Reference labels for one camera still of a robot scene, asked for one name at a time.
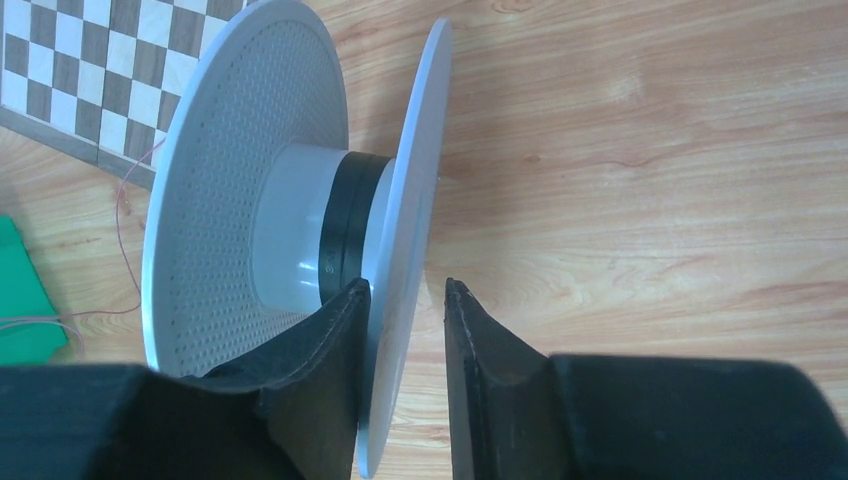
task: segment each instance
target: black tape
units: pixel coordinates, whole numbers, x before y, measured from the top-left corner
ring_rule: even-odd
[[[390,157],[350,152],[336,170],[318,247],[321,304],[362,276],[368,214],[389,160]]]

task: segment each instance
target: red wire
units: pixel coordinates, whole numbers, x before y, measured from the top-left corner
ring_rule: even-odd
[[[63,325],[59,322],[51,321],[51,320],[58,320],[58,319],[62,319],[62,318],[67,319],[67,318],[74,318],[74,317],[82,317],[82,316],[88,316],[88,315],[125,315],[127,313],[132,313],[132,312],[138,310],[141,307],[141,288],[138,286],[138,280],[136,280],[136,278],[135,278],[135,273],[133,273],[133,271],[132,271],[132,266],[130,265],[130,260],[129,260],[129,258],[127,258],[127,252],[124,249],[124,241],[121,238],[121,221],[120,221],[119,212],[120,212],[120,207],[121,207],[121,198],[124,195],[124,186],[126,185],[127,179],[130,177],[130,174],[133,172],[133,170],[136,169],[136,167],[141,165],[141,162],[143,162],[147,157],[152,155],[153,152],[155,152],[156,149],[159,148],[164,141],[165,141],[164,138],[162,140],[160,140],[159,143],[154,145],[153,148],[151,148],[150,150],[147,151],[147,153],[142,155],[141,158],[139,158],[135,162],[135,164],[132,167],[130,167],[129,170],[127,170],[126,175],[124,175],[124,178],[121,179],[121,184],[118,186],[118,195],[117,195],[117,199],[115,200],[115,231],[118,234],[118,246],[121,248],[121,256],[124,257],[124,264],[127,266],[127,271],[130,274],[130,279],[132,279],[133,286],[135,287],[135,291],[136,291],[136,293],[138,293],[138,305],[136,305],[133,308],[130,308],[128,310],[121,310],[120,312],[110,312],[108,310],[89,310],[89,311],[86,311],[86,312],[65,313],[65,314],[61,314],[61,315],[0,318],[0,322],[10,322],[10,323],[7,323],[5,325],[0,326],[0,330],[4,330],[4,329],[7,329],[7,328],[11,328],[11,327],[17,327],[17,326],[21,326],[21,325],[29,325],[29,324],[33,324],[33,323],[48,323],[48,324],[51,324],[51,325],[59,325],[60,327],[62,327],[64,329],[70,330],[71,332],[73,332],[77,336],[77,338],[79,339],[79,345],[80,345],[79,357],[80,357],[80,359],[82,359],[83,355],[85,354],[85,342],[83,340],[82,333],[80,333],[79,330],[77,330],[76,328],[74,328],[70,325]]]

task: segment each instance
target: black square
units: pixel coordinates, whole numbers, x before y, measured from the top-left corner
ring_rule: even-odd
[[[140,16],[141,0],[115,0],[109,13],[109,30],[136,37]]]
[[[100,142],[100,117],[102,110],[93,103],[77,99],[76,134],[94,143]]]
[[[82,24],[82,59],[98,67],[106,68],[106,53],[109,48],[109,29],[95,23]]]
[[[82,18],[82,3],[84,1],[85,0],[59,0],[56,8],[66,15]]]
[[[209,0],[206,15],[230,21],[242,7],[242,0]]]
[[[159,121],[156,123],[156,128],[163,132],[168,131],[178,103],[180,103],[180,97],[173,93],[162,92],[162,97],[159,99]]]
[[[47,48],[56,48],[56,10],[32,6],[30,40]]]
[[[130,112],[131,91],[132,80],[106,70],[106,79],[103,81],[103,108],[126,117]]]
[[[127,136],[124,141],[124,155],[138,160],[153,148],[153,137],[156,130],[135,120],[127,120]],[[150,165],[151,156],[148,155],[142,163]]]
[[[77,96],[78,83],[79,59],[56,52],[53,55],[53,88]]]
[[[7,33],[5,48],[6,70],[26,77],[29,70],[29,42]]]
[[[52,88],[33,80],[27,81],[27,115],[49,122],[52,101]]]
[[[156,88],[162,88],[162,77],[165,74],[165,54],[167,51],[167,49],[159,45],[138,40],[135,44],[133,80],[138,80]]]
[[[171,38],[168,48],[194,58],[200,57],[200,42],[203,39],[203,15],[174,7],[171,16]]]

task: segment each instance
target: thin cable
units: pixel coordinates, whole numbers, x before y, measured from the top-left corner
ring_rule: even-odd
[[[147,157],[152,155],[153,152],[155,152],[156,149],[159,148],[162,145],[163,142],[165,142],[164,138],[162,140],[160,140],[159,143],[154,145],[153,148],[148,150],[147,153],[142,155],[141,158],[136,160],[135,164],[133,164],[133,166],[130,167],[129,170],[127,170],[127,173],[124,175],[124,178],[121,179],[121,183],[118,186],[118,194],[117,194],[117,198],[115,199],[115,231],[118,234],[118,246],[121,248],[121,256],[124,258],[124,264],[127,266],[127,271],[130,274],[130,279],[132,279],[133,286],[135,287],[135,291],[138,294],[138,304],[136,306],[134,306],[133,308],[130,308],[130,309],[127,309],[127,310],[121,310],[119,312],[111,312],[111,311],[108,311],[108,310],[88,310],[88,311],[85,311],[85,312],[65,313],[65,314],[61,314],[61,315],[43,315],[43,316],[24,316],[24,317],[0,318],[0,322],[8,322],[5,325],[0,326],[0,330],[4,330],[6,328],[11,328],[11,327],[17,327],[17,326],[21,326],[21,325],[27,325],[27,324],[31,324],[31,323],[48,323],[48,324],[51,324],[51,325],[59,325],[60,327],[65,328],[67,330],[70,330],[74,334],[76,334],[77,338],[79,339],[79,344],[80,344],[80,352],[79,352],[80,353],[80,359],[82,359],[82,355],[85,353],[85,342],[83,341],[82,334],[79,332],[79,330],[77,330],[77,329],[75,329],[75,328],[73,328],[69,325],[63,325],[63,324],[61,324],[61,323],[59,323],[55,320],[69,319],[69,318],[89,316],[89,315],[125,315],[127,313],[132,313],[132,312],[138,310],[139,308],[141,308],[141,287],[138,286],[138,280],[136,280],[135,273],[133,272],[132,266],[130,265],[130,260],[127,257],[127,251],[126,251],[126,249],[124,249],[124,241],[123,241],[123,238],[121,238],[121,220],[120,220],[119,213],[120,213],[120,208],[121,208],[121,198],[124,196],[124,186],[126,185],[127,179],[129,179],[130,174],[132,174],[132,172],[136,169],[136,167],[141,165],[141,162],[143,162],[145,159],[147,159]]]

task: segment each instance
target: wood grain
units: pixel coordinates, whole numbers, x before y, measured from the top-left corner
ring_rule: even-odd
[[[378,477],[449,478],[447,276],[543,352],[792,362],[848,421],[848,5],[788,0],[310,2],[352,147],[391,154],[429,26],[456,30],[419,310]],[[0,210],[63,311],[136,299],[117,180],[3,132]],[[137,265],[146,195],[122,222]],[[141,361],[137,315],[78,321]]]

